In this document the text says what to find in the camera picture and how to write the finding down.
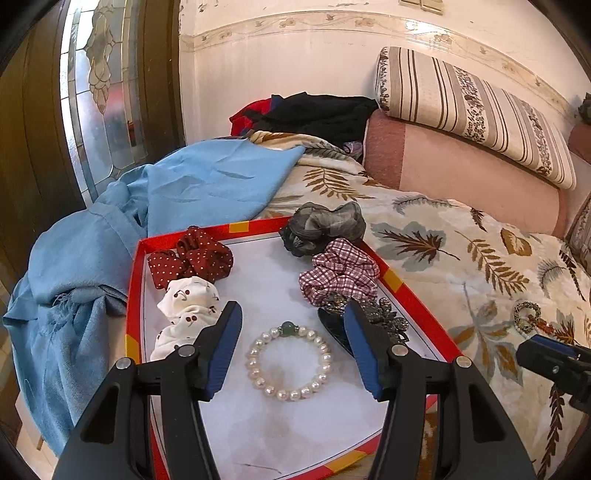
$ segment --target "yellow rectangle on box edge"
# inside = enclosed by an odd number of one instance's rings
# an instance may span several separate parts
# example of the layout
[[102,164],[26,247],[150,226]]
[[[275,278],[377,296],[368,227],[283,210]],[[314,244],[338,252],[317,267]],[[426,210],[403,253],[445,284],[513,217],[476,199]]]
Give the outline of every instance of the yellow rectangle on box edge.
[[404,283],[402,280],[400,280],[398,275],[396,275],[396,273],[394,273],[390,268],[382,277],[382,282],[384,282],[388,287],[390,287],[394,293],[396,293]]
[[139,344],[129,333],[125,334],[125,355],[139,363]]
[[344,455],[341,455],[340,457],[328,462],[324,466],[333,473],[337,473],[341,470],[344,470],[348,466],[353,465],[355,462],[358,462],[366,455],[367,453],[361,452],[360,450],[351,450],[350,452],[345,453]]
[[249,223],[250,222],[248,222],[248,221],[246,221],[246,222],[230,223],[230,225],[229,225],[230,233],[244,233],[244,232],[248,232]]

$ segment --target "bracelet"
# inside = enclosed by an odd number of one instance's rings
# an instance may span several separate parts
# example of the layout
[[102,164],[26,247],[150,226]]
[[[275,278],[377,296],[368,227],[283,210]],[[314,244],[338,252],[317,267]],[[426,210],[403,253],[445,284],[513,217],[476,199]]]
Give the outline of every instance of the bracelet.
[[[320,351],[319,373],[312,378],[310,383],[296,390],[277,390],[273,385],[267,383],[267,380],[263,377],[259,355],[264,346],[272,340],[278,337],[289,336],[296,336],[308,340],[318,347],[318,350]],[[328,382],[328,373],[332,370],[333,360],[328,344],[320,335],[312,329],[294,325],[292,322],[283,322],[280,327],[274,327],[268,332],[263,332],[259,338],[254,341],[250,351],[246,354],[246,357],[248,358],[248,361],[246,362],[248,377],[253,380],[255,388],[263,390],[267,397],[275,397],[277,400],[281,401],[297,401],[304,398],[310,398],[314,393],[318,392],[320,387]]]

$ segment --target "striped cushion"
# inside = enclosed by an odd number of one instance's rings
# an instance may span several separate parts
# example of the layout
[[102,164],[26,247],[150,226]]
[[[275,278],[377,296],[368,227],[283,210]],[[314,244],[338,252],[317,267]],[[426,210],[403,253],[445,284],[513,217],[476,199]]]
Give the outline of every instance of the striped cushion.
[[414,50],[385,47],[376,94],[389,116],[461,135],[559,188],[576,186],[560,131],[529,103],[465,70]]

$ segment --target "silver bolt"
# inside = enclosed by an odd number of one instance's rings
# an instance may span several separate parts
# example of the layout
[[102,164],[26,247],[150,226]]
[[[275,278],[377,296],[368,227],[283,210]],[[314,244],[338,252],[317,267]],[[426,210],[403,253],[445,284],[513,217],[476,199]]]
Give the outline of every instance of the silver bolt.
[[123,357],[123,358],[119,358],[119,360],[117,360],[117,363],[115,364],[115,366],[119,370],[125,370],[130,365],[131,365],[131,358],[127,358],[126,356]]
[[458,364],[459,367],[470,368],[470,366],[472,365],[472,360],[470,360],[466,356],[460,355],[459,357],[456,358],[456,363]]
[[193,345],[183,345],[177,352],[180,356],[191,356],[195,353],[195,347]]
[[405,345],[394,345],[392,347],[392,353],[396,356],[405,356],[408,354],[408,348]]

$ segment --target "blue cloth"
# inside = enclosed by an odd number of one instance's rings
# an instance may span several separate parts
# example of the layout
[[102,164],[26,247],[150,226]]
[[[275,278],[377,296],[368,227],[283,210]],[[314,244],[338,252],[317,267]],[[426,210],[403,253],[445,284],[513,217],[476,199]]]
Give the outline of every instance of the blue cloth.
[[108,368],[108,314],[124,314],[137,242],[248,220],[271,200],[303,147],[208,140],[135,168],[33,246],[4,324],[25,402],[59,455]]

